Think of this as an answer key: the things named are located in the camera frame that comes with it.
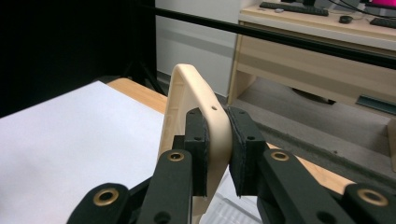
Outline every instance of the small hole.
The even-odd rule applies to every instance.
[[[106,206],[114,203],[119,198],[116,189],[101,189],[93,196],[93,203],[97,206]]]
[[[180,159],[180,158],[181,158],[180,154],[172,154],[172,155],[171,155],[171,159],[172,159],[172,160],[178,160],[178,159]]]
[[[277,157],[278,159],[281,159],[281,160],[285,160],[286,155],[285,155],[285,154],[282,154],[282,153],[276,153],[276,154],[275,154],[275,157]]]
[[[174,153],[168,154],[168,160],[169,161],[182,161],[182,160],[184,160],[184,154],[179,153],[179,152],[174,152]]]
[[[154,217],[154,221],[157,224],[167,224],[171,220],[171,216],[167,212],[159,212]]]
[[[105,193],[103,193],[103,194],[101,194],[101,195],[99,196],[99,199],[100,199],[101,201],[106,201],[106,200],[111,199],[111,197],[113,197],[113,193],[112,193],[112,192],[105,192]]]
[[[367,203],[376,206],[387,206],[389,204],[388,199],[384,195],[372,189],[359,189],[358,195]]]
[[[337,223],[335,217],[332,214],[327,212],[318,212],[317,213],[318,219],[325,224],[335,224]]]
[[[287,161],[289,159],[288,154],[279,151],[271,153],[271,157],[277,161]]]
[[[373,194],[372,192],[367,192],[367,193],[365,193],[365,195],[367,198],[369,198],[373,201],[377,201],[377,202],[381,201],[381,198],[378,195]]]

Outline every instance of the floor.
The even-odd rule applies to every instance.
[[[169,76],[158,75],[165,92]],[[218,96],[224,105],[226,99]],[[232,104],[246,110],[266,141],[358,183],[396,194],[389,119],[258,78]]]

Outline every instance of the white wall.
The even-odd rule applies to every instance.
[[[240,8],[256,0],[159,0],[156,7],[237,23]],[[228,95],[236,35],[157,17],[157,69],[172,74],[177,63],[194,65],[213,91]]]

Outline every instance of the white sheet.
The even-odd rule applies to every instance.
[[[100,82],[0,119],[0,223],[65,223],[90,189],[137,185],[154,171],[162,125]]]

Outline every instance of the brass ring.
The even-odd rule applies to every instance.
[[[173,152],[168,154],[169,161],[182,161],[184,160],[184,154],[180,152]]]
[[[93,197],[93,203],[98,206],[106,206],[114,203],[119,198],[119,192],[114,189],[101,189]]]
[[[370,197],[369,194],[373,194],[376,197],[376,199]],[[372,189],[359,189],[358,195],[359,197],[361,197],[361,199],[363,199],[367,203],[371,203],[377,206],[387,206],[389,204],[388,199],[384,195]]]
[[[289,160],[288,154],[286,154],[284,152],[279,152],[279,151],[271,153],[271,157],[277,161],[288,161]]]

